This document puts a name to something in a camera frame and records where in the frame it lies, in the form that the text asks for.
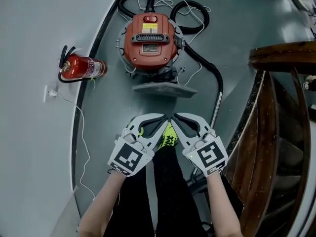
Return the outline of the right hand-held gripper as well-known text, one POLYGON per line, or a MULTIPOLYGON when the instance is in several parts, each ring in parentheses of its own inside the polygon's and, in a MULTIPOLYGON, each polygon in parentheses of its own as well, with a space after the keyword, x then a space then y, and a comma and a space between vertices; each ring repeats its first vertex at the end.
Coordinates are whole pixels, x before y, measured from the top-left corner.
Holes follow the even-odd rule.
POLYGON ((210 130, 204 118, 190 113, 175 113, 171 124, 185 148, 183 156, 205 177, 223 170, 228 163, 228 154, 221 138, 213 129, 210 130))

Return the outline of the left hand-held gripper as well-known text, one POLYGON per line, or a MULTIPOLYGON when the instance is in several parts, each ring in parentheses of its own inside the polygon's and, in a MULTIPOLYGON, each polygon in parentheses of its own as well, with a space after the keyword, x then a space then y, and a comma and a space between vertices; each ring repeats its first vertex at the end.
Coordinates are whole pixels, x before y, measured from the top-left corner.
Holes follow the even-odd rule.
POLYGON ((128 128, 116 137, 108 166, 124 176, 137 174, 152 161, 155 154, 153 150, 160 142, 167 124, 164 114, 144 114, 132 118, 128 128), (141 127, 144 128, 144 134, 138 137, 141 127))

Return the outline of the person's right forearm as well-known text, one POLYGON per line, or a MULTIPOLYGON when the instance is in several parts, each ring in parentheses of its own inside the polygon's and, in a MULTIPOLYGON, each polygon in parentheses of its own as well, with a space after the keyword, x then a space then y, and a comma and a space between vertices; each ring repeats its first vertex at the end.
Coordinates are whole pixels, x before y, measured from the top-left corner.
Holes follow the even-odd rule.
POLYGON ((239 219, 218 171, 207 178, 210 211, 216 237, 243 237, 239 219))

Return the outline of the person's left forearm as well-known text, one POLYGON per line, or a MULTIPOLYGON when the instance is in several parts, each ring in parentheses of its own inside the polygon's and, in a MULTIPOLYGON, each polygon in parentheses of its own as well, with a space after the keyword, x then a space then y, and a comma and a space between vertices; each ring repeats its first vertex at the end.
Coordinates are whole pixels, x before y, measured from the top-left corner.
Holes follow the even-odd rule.
POLYGON ((126 176, 117 171, 111 172, 106 183, 84 213, 78 237, 103 237, 114 205, 126 176))

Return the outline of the person's right green shoe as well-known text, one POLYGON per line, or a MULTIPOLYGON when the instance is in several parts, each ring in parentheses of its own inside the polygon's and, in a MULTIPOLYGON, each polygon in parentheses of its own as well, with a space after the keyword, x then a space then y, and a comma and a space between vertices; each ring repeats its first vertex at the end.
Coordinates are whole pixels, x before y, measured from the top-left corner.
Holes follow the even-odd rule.
POLYGON ((158 149, 161 149, 165 146, 171 146, 171 147, 175 146, 177 139, 178 139, 178 136, 176 134, 176 131, 174 130, 174 127, 172 126, 171 122, 169 122, 162 134, 162 141, 158 149))

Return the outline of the black vacuum floor nozzle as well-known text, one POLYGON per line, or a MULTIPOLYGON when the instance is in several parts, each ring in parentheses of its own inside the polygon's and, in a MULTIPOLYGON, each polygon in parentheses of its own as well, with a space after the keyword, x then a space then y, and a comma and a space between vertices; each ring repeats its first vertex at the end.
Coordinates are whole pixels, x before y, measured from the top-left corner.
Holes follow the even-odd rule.
POLYGON ((192 171, 190 178, 187 180, 187 185, 193 196, 207 192, 207 179, 196 168, 192 171))

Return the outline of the person's right leg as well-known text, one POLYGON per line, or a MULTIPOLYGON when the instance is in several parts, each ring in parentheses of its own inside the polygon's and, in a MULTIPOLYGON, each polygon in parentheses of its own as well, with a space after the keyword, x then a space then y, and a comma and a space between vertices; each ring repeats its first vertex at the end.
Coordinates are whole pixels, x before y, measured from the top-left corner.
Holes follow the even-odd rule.
POLYGON ((175 148, 160 148, 153 163, 158 198, 157 237, 207 237, 175 148))

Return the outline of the person's leg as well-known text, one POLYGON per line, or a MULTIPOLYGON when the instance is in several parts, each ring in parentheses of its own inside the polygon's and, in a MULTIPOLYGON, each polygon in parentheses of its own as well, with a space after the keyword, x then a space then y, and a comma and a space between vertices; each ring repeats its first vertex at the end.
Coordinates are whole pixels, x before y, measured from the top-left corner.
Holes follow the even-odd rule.
POLYGON ((124 180, 103 237, 155 237, 145 167, 124 180))
POLYGON ((207 237, 175 148, 160 148, 153 163, 158 198, 157 237, 207 237))

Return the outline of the red vacuum cleaner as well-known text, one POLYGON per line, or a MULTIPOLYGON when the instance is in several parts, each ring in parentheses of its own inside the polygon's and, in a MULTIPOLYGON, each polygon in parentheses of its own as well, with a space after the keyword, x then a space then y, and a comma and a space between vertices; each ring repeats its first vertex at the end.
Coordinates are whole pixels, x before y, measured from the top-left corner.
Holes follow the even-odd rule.
POLYGON ((166 14, 136 14, 121 29, 116 48, 127 72, 146 82, 176 82, 185 40, 166 14))

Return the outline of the person's left leg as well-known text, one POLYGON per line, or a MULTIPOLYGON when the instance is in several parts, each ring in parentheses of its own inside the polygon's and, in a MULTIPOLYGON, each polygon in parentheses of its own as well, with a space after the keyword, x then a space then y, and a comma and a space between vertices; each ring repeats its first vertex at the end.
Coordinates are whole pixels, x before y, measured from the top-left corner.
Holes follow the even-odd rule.
POLYGON ((103 237, 155 237, 145 167, 124 180, 103 237))

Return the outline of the red fire extinguisher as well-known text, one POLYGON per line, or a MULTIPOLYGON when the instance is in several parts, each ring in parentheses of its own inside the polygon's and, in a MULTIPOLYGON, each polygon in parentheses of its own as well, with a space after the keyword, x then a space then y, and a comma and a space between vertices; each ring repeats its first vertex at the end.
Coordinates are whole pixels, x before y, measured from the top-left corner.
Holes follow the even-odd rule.
POLYGON ((62 83, 73 83, 99 78, 106 74, 107 64, 98 59, 75 54, 73 46, 69 50, 65 45, 59 60, 58 80, 62 83))

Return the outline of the dark wooden stairs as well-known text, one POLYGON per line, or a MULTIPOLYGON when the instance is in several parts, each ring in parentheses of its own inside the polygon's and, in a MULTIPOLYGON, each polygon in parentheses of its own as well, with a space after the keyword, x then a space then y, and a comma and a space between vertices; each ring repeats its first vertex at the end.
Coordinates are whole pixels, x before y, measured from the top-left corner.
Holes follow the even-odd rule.
POLYGON ((270 73, 256 105, 257 143, 251 204, 245 208, 249 237, 287 237, 299 212, 311 158, 309 115, 270 73))

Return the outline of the wooden stair railing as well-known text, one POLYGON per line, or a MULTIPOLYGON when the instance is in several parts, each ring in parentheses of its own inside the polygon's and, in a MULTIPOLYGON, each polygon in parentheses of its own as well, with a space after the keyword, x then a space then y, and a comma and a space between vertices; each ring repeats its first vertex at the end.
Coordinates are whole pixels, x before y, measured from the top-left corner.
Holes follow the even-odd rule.
MULTIPOLYGON (((244 114, 240 120, 236 133, 228 146, 231 158, 224 171, 225 177, 244 204, 244 209, 239 219, 241 232, 244 237, 249 237, 244 230, 244 226, 247 224, 249 217, 245 208, 252 202, 252 195, 249 192, 249 188, 252 183, 254 163, 256 160, 256 105, 263 85, 264 75, 265 73, 270 73, 281 83, 294 100, 298 100, 299 95, 304 96, 305 89, 299 80, 299 75, 307 74, 316 76, 316 41, 285 43, 257 48, 250 52, 248 63, 256 73, 255 81, 244 114)), ((307 106, 307 113, 309 115, 309 131, 311 132, 310 122, 311 120, 316 120, 316 112, 310 114, 307 106)), ((308 165, 308 174, 311 170, 312 149, 308 165)), ((308 187, 307 175, 307 184, 303 197, 307 194, 308 187)), ((302 211, 303 200, 294 224, 299 220, 299 213, 302 211)), ((299 237, 299 235, 303 233, 303 228, 307 224, 305 221, 306 217, 302 217, 302 220, 303 222, 299 224, 298 230, 294 230, 293 224, 287 237, 299 237)))

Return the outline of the white wall socket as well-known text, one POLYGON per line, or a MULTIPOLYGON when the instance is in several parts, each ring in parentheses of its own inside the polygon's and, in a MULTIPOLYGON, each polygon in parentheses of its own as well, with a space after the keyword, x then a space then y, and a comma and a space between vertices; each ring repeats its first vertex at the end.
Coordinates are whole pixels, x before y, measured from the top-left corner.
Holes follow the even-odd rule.
POLYGON ((44 87, 43 102, 47 103, 55 99, 58 95, 58 87, 56 84, 49 84, 44 87))

